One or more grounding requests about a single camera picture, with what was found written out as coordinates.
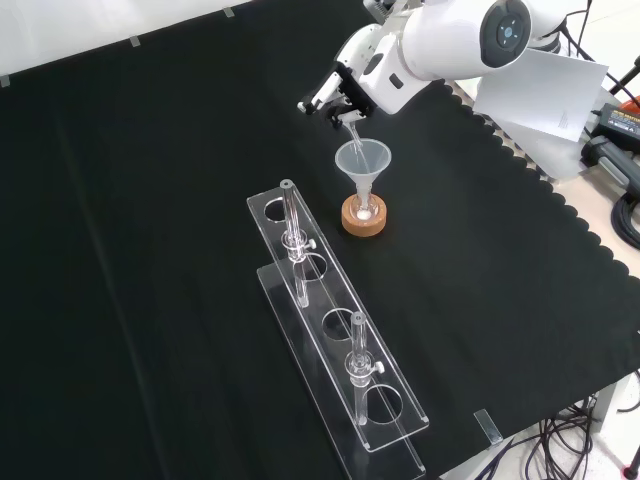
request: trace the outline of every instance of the acrylic support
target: acrylic support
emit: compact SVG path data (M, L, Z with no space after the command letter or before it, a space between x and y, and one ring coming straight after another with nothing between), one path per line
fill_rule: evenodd
M502 437L500 430L498 430L498 427L496 427L496 424L493 423L493 419L489 413L483 409L474 413L473 416L478 420L480 428L482 428L482 431L487 436L491 446L495 447L496 445L500 445L504 438Z
M413 480L429 419L290 180L247 200L274 263L258 277L353 480Z

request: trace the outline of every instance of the test tube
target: test tube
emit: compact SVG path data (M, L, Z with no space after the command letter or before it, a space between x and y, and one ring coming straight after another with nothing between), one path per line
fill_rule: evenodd
M362 312L351 315L351 348L353 366L356 369L367 366L367 326Z
M309 306L309 295L307 294L307 279L304 275L304 262L293 264L293 277L296 280L298 304L302 308L307 308Z
M367 406L367 388L354 386L353 394L355 396L356 423L358 425L366 425L369 414Z
M280 182L282 188L282 199L284 205L284 218L287 223L287 242L293 250L289 250L291 260L300 261L304 255L302 248L302 238L300 236L300 225L298 223L298 211L296 210L295 198L293 194L293 182L291 180L283 180Z

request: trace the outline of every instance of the glass test tube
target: glass test tube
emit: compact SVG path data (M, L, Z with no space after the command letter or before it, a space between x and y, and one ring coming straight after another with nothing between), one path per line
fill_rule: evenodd
M291 180L280 182L282 188L282 203L284 205L284 218L287 224L285 241L290 248L289 259L293 262L293 276L296 282L296 297L298 304L302 308L309 306L309 296L307 294L307 279L304 274L305 252L298 223L298 211L296 210L295 196L293 194L294 185Z
M283 180L280 182L282 188L282 202L284 205L284 219L287 223L287 242L293 250L289 250L293 261L299 261L304 254L302 236L300 235L300 225L298 223L298 211L296 210L295 198L293 195L293 182Z
M351 348L353 363L351 368L354 373L359 375L368 374L367 370L370 365L367 365L367 325L365 323L365 316L362 312L355 312L351 315ZM353 394L355 399L355 416L358 425L365 425L367 423L367 395L366 387L369 385L370 377L367 375L364 378L352 378L351 381L354 385Z
M364 313L355 312L351 315L351 348L353 351L353 366L356 369L367 366L367 326Z

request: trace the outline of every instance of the white robotic arm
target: white robotic arm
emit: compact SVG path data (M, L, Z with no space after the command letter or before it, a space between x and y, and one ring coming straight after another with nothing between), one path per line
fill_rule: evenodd
M339 127L393 115L437 79L480 77L516 61L565 20L557 0L365 0L384 22L357 31L320 89L298 104Z

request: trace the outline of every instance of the wooden stand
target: wooden stand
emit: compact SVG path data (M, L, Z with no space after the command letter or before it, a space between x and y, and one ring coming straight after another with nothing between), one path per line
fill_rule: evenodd
M342 204L342 226L351 235L356 237L373 237L379 234L387 224L387 205L384 201L376 196L371 195L378 203L378 214L369 220L360 220L351 215L351 203L355 199L355 195L347 198Z

